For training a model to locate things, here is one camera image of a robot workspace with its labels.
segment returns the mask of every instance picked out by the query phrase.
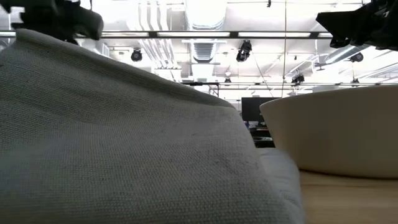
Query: computer monitor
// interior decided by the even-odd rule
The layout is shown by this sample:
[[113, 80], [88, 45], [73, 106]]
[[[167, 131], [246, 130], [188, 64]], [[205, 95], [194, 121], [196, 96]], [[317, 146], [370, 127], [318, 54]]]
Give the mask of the computer monitor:
[[260, 112], [263, 103], [270, 102], [279, 98], [276, 97], [242, 97], [242, 119], [244, 121], [264, 122]]

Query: beige bowl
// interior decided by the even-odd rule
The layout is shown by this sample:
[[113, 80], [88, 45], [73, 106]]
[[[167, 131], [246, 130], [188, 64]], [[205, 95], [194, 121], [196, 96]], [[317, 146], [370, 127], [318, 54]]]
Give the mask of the beige bowl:
[[398, 85], [333, 90], [260, 106], [276, 148], [300, 169], [398, 178]]

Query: ceiling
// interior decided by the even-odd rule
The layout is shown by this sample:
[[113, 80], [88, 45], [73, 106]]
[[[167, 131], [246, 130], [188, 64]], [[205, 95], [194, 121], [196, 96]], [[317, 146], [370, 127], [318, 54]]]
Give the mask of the ceiling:
[[[104, 30], [131, 30], [131, 23], [137, 22], [138, 15], [132, 14], [131, 3], [135, 0], [93, 0], [93, 10], [103, 16]], [[167, 25], [170, 30], [187, 30], [185, 18], [184, 0], [165, 0], [167, 3]], [[201, 0], [206, 4], [208, 14], [211, 14], [212, 1]], [[141, 1], [140, 5], [151, 3], [153, 1]], [[271, 7], [267, 7], [268, 0], [227, 0], [226, 14], [223, 30], [228, 31], [297, 31], [312, 32], [326, 30], [320, 26], [315, 18], [319, 12], [325, 11], [351, 11], [362, 6], [361, 0], [272, 0]], [[89, 7], [89, 2], [82, 0], [82, 6]], [[11, 22], [18, 21], [17, 13], [10, 16]], [[9, 28], [9, 18], [4, 12], [0, 11], [0, 30]], [[183, 44], [183, 39], [172, 39], [172, 48], [175, 59], [180, 68], [182, 80], [196, 80], [197, 74], [192, 72], [192, 60], [190, 44]], [[145, 50], [142, 50], [143, 59], [140, 62], [132, 62], [130, 59], [134, 48], [141, 48], [142, 45], [138, 39], [103, 39], [109, 49], [109, 56], [115, 60], [128, 63], [132, 66], [154, 72], [165, 78], [170, 78], [171, 72], [168, 70], [154, 70], [152, 62]], [[251, 56], [245, 61], [238, 63], [236, 54], [242, 43], [242, 39], [226, 39], [225, 44], [218, 44], [218, 50], [212, 63], [216, 64], [211, 68], [211, 75], [207, 77], [208, 82], [223, 82], [226, 72], [230, 73], [232, 82], [282, 82], [282, 77], [287, 76], [286, 80], [290, 83], [292, 74], [289, 73], [298, 65], [315, 58], [317, 55], [327, 55], [336, 49], [329, 47], [329, 40], [283, 40], [283, 39], [253, 39]], [[338, 62], [333, 65], [327, 65], [322, 71], [317, 71], [313, 63], [309, 63], [305, 68], [305, 81], [311, 83], [325, 82], [350, 82], [353, 76], [359, 78], [361, 83], [376, 82], [398, 82], [398, 72], [396, 72], [397, 52], [388, 50], [378, 51], [370, 47], [362, 51], [364, 60], [359, 63]], [[287, 96], [293, 88], [289, 85], [288, 91], [284, 92]], [[225, 99], [239, 99], [242, 96], [261, 95], [270, 96], [272, 92], [268, 90], [257, 90], [253, 93], [250, 87], [244, 90], [222, 90], [220, 97]], [[209, 88], [201, 89], [214, 93]], [[311, 88], [301, 88], [296, 92], [311, 92]], [[282, 95], [278, 88], [274, 88], [273, 95]]]

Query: cable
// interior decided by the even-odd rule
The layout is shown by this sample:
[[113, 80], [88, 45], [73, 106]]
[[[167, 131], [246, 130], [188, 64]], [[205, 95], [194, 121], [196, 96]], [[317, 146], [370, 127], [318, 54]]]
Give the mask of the cable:
[[284, 74], [282, 76], [282, 95], [281, 98], [284, 96], [284, 85], [285, 85], [285, 69], [286, 69], [286, 32], [287, 32], [287, 0], [285, 0], [285, 49], [284, 49]]
[[268, 89], [269, 93], [271, 94], [271, 97], [274, 97], [274, 95], [273, 95], [272, 92], [271, 92], [271, 89], [268, 87], [268, 84], [267, 84], [266, 79], [264, 78], [264, 76], [262, 76], [262, 72], [261, 72], [261, 69], [260, 69], [259, 64], [257, 63], [256, 56], [254, 55], [254, 53], [252, 53], [252, 54], [253, 54], [254, 60], [256, 61], [256, 65], [257, 65], [257, 68], [258, 68], [258, 70], [259, 70], [259, 72], [260, 72], [260, 75], [261, 75], [261, 77], [262, 77], [262, 80], [263, 80], [264, 83], [266, 84], [267, 89]]

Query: wooden table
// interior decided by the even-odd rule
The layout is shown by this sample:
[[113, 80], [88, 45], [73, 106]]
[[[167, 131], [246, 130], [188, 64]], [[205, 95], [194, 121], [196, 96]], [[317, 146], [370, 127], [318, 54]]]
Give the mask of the wooden table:
[[308, 224], [398, 223], [398, 180], [300, 175]]

